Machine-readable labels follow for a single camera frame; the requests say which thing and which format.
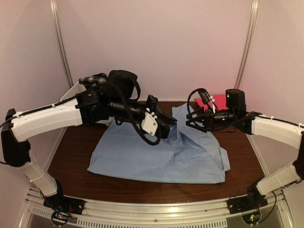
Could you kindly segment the pink trousers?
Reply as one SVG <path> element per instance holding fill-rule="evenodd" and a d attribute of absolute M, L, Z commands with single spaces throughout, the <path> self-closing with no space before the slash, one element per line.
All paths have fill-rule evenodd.
<path fill-rule="evenodd" d="M 215 95 L 213 96 L 213 98 L 215 99 L 215 104 L 217 105 L 219 110 L 226 110 L 228 109 L 226 107 L 226 95 L 222 94 L 222 95 Z M 200 108 L 204 108 L 204 110 L 208 109 L 208 106 L 206 104 L 203 104 L 202 99 L 201 98 L 195 98 L 195 102 L 197 103 L 197 105 Z"/>

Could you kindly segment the light blue shirt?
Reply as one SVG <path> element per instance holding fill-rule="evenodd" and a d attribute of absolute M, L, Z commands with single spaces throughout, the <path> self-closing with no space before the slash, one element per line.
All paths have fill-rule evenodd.
<path fill-rule="evenodd" d="M 177 123 L 156 146 L 147 144 L 130 123 L 112 123 L 92 153 L 88 171 L 115 178 L 181 184 L 225 182 L 228 153 L 216 137 L 186 126 L 187 106 L 172 108 Z"/>

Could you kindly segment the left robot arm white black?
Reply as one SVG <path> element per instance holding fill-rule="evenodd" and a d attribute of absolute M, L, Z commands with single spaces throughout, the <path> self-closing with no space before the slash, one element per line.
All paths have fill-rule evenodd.
<path fill-rule="evenodd" d="M 128 99 L 118 86 L 103 83 L 55 104 L 25 112 L 10 109 L 1 124 L 4 161 L 21 169 L 52 206 L 64 211 L 68 200 L 62 187 L 31 159 L 28 139 L 59 128 L 92 124 L 112 117 L 117 124 L 130 122 L 139 136 L 154 146 L 169 136 L 170 126 L 177 122 L 157 103 L 158 99 L 152 95 L 145 103 Z"/>

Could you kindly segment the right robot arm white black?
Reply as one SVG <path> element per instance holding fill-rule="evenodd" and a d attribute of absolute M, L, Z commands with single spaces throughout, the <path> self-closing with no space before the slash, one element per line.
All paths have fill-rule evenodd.
<path fill-rule="evenodd" d="M 248 135 L 262 136 L 287 144 L 298 150 L 297 159 L 276 172 L 261 178 L 247 189 L 243 204 L 254 209 L 264 196 L 277 189 L 299 183 L 304 179 L 304 126 L 279 120 L 258 112 L 233 107 L 226 110 L 189 111 L 186 125 L 202 132 L 219 132 L 230 126 Z"/>

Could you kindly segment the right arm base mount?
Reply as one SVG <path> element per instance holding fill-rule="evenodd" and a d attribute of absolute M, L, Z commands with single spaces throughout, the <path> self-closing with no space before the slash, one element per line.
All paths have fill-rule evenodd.
<path fill-rule="evenodd" d="M 260 195 L 256 190 L 249 190 L 245 196 L 231 196 L 227 200 L 230 215 L 240 213 L 243 222 L 250 226 L 262 221 L 261 208 L 267 205 L 266 196 Z"/>

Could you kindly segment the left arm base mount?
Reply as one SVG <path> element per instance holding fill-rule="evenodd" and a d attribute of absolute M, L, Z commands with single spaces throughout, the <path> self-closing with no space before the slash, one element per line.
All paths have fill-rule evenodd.
<path fill-rule="evenodd" d="M 55 226 L 64 226 L 71 221 L 73 215 L 82 215 L 85 201 L 56 194 L 50 197 L 45 196 L 40 191 L 44 199 L 43 205 L 53 210 L 51 221 Z"/>

